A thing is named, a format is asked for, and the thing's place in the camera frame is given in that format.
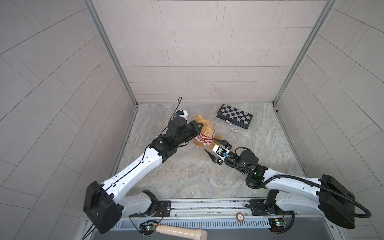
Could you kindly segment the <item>red white striped knit sweater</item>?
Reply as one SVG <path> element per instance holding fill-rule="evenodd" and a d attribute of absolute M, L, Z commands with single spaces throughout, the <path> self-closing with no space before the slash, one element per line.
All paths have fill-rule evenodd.
<path fill-rule="evenodd" d="M 197 146 L 207 146 L 213 142 L 213 138 L 215 137 L 215 132 L 211 137 L 205 136 L 203 133 L 200 133 L 197 137 L 194 138 L 194 144 Z"/>

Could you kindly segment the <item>tan plush teddy bear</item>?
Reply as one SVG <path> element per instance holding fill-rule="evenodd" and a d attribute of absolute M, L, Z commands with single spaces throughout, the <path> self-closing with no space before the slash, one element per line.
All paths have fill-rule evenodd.
<path fill-rule="evenodd" d="M 201 131 L 201 133 L 203 133 L 205 136 L 207 137 L 211 137 L 213 135 L 213 132 L 215 132 L 215 129 L 214 129 L 214 124 L 213 122 L 209 121 L 209 120 L 206 120 L 204 119 L 201 115 L 199 114 L 196 114 L 194 115 L 194 120 L 197 122 L 197 123 L 202 123 L 204 126 L 203 126 L 203 129 Z M 223 137 L 216 134 L 215 133 L 215 137 L 216 139 L 220 139 L 220 140 L 223 140 Z M 214 138 L 213 138 L 213 142 L 210 144 L 210 145 L 207 145 L 207 146 L 198 146 L 198 147 L 206 147 L 210 150 L 212 150 L 212 148 L 215 146 L 216 141 L 214 141 Z"/>

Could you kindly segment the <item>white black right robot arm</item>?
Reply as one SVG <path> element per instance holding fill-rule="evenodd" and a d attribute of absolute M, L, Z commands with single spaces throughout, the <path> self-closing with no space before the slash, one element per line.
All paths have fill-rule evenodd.
<path fill-rule="evenodd" d="M 345 229 L 355 228 L 354 195 L 334 177 L 304 178 L 287 175 L 260 165 L 259 158 L 248 148 L 231 151 L 231 145 L 220 140 L 207 154 L 216 164 L 225 164 L 246 175 L 251 189 L 268 189 L 264 202 L 267 212 L 281 215 L 288 212 L 312 213 L 326 217 Z"/>

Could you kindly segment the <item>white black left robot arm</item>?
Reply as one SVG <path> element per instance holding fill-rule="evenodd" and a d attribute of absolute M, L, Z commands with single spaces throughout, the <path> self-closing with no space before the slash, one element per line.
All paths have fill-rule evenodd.
<path fill-rule="evenodd" d="M 150 191 L 126 198 L 127 193 L 148 173 L 160 166 L 177 152 L 177 149 L 197 137 L 202 123 L 187 121 L 186 113 L 173 117 L 165 134 L 155 138 L 144 153 L 121 172 L 105 180 L 88 185 L 83 211 L 93 226 L 87 231 L 98 230 L 104 234 L 111 230 L 122 217 L 133 214 L 155 213 L 158 199 Z"/>

